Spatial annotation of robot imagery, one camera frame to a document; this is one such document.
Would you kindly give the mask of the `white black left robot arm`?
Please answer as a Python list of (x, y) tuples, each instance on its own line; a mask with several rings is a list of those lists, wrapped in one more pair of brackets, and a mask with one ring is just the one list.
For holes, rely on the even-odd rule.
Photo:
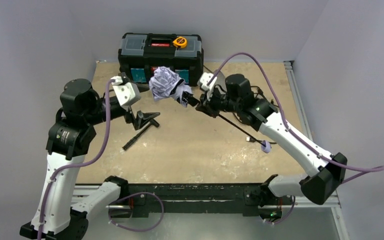
[(92, 83), (84, 78), (70, 80), (60, 95), (61, 108), (48, 131), (46, 176), (34, 217), (20, 227), (19, 234), (30, 240), (80, 240), (89, 222), (112, 203), (134, 206), (135, 195), (128, 181), (109, 176), (93, 193), (72, 203), (80, 168), (93, 164), (85, 161), (96, 136), (95, 126), (124, 117), (135, 130), (144, 131), (158, 116), (156, 112), (133, 113), (132, 105), (148, 91), (125, 73), (112, 77), (100, 97)]

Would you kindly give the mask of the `purple umbrella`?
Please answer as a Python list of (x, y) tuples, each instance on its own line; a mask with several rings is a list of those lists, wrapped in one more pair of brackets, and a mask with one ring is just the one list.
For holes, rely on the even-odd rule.
[[(192, 106), (196, 110), (202, 94), (206, 94), (209, 98), (215, 90), (218, 90), (221, 94), (226, 95), (227, 107), (225, 112), (233, 113), (241, 124), (247, 126), (253, 126), (257, 122), (251, 113), (251, 107), (253, 107), (254, 104), (267, 103), (267, 99), (264, 96), (258, 98), (255, 95), (249, 81), (242, 74), (228, 76), (228, 78), (225, 79), (226, 90), (223, 90), (219, 85), (215, 85), (211, 93), (203, 92), (201, 90), (202, 94), (199, 98), (194, 97), (191, 86), (187, 84), (179, 74), (165, 66), (160, 66), (154, 71), (148, 85), (155, 101), (172, 98), (183, 107)], [(270, 141), (259, 140), (253, 137), (220, 113), (217, 117), (222, 118), (242, 131), (248, 136), (249, 141), (259, 143), (263, 152), (269, 153), (271, 151), (272, 147)]]

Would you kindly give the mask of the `pink umbrella case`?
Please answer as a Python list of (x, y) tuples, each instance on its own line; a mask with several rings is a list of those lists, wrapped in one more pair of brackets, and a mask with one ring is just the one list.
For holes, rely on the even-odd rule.
[(223, 90), (226, 90), (226, 77), (222, 71), (220, 71), (216, 75), (215, 80), (213, 80), (213, 82), (215, 85), (219, 85), (219, 87), (222, 88)]

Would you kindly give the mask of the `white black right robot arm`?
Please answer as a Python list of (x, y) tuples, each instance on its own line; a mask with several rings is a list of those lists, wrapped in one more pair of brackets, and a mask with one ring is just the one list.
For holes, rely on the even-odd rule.
[(300, 175), (272, 175), (261, 185), (261, 204), (273, 197), (300, 196), (323, 205), (343, 183), (347, 158), (318, 146), (284, 120), (279, 108), (254, 95), (244, 75), (230, 75), (226, 79), (226, 91), (219, 91), (216, 83), (212, 73), (201, 75), (198, 86), (203, 93), (198, 110), (211, 117), (220, 112), (237, 114), (245, 125), (276, 142), (304, 170)]

